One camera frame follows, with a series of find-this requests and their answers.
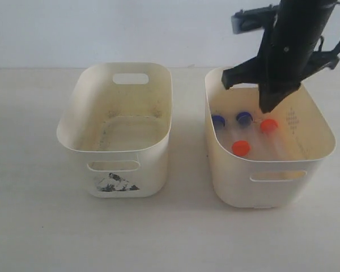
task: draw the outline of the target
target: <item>white plastic bin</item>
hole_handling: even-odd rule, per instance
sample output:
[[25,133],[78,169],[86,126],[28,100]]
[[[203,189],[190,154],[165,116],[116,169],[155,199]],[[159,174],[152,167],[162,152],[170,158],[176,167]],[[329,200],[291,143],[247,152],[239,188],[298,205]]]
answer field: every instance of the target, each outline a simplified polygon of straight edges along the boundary
[[154,63],[104,63],[80,76],[57,137],[96,197],[146,197],[167,180],[171,73]]
[[[209,72],[205,79],[206,138],[215,192],[235,207],[284,206],[299,196],[321,161],[332,153],[335,137],[304,86],[264,115],[258,107],[258,88],[225,90],[220,80],[224,69]],[[223,148],[211,115],[229,117],[241,111],[250,112],[254,119],[275,119],[292,160],[248,160]]]

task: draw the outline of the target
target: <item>handle cutout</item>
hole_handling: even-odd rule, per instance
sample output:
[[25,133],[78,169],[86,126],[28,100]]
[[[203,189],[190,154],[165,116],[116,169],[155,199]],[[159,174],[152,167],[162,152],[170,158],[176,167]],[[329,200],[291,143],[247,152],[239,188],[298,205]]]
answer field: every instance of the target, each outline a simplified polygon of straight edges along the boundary
[[87,167],[96,172],[131,172],[140,168],[135,160],[127,161],[93,161]]
[[285,182],[300,179],[306,174],[306,171],[258,172],[252,174],[250,180],[254,182]]
[[148,75],[146,74],[114,74],[113,82],[115,84],[147,84],[148,83]]

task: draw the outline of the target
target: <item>white wall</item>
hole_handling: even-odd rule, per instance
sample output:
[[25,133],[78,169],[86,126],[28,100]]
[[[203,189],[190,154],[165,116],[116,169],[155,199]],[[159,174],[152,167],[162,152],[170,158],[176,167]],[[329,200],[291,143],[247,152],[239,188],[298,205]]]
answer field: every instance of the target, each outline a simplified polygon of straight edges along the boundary
[[[87,67],[151,61],[233,65],[256,54],[262,32],[233,35],[230,17],[275,0],[0,0],[0,67]],[[340,38],[340,7],[325,30]]]

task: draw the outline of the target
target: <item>white table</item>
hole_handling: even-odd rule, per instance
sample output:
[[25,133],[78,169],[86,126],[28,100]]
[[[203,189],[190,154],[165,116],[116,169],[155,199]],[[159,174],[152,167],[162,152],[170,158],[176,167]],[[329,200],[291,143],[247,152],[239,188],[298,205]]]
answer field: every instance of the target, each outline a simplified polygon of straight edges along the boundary
[[338,148],[289,207],[242,210],[215,195],[204,76],[172,69],[170,175],[155,196],[98,199],[56,139],[82,70],[0,70],[0,272],[340,271],[340,67],[305,83]]

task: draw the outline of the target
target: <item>robotic arm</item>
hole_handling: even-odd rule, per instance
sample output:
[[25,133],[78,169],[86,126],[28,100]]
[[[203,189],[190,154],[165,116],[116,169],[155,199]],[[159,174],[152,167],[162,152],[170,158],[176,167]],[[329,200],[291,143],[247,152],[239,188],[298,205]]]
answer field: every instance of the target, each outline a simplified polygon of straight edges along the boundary
[[[328,67],[334,69],[340,41],[331,51],[322,51],[321,36],[337,0],[281,0],[269,6],[237,12],[232,17],[235,34],[264,28],[258,54],[224,70],[226,89],[240,83],[258,84],[259,105],[271,112],[284,98],[297,91],[301,81]],[[314,51],[320,40],[318,51]]]

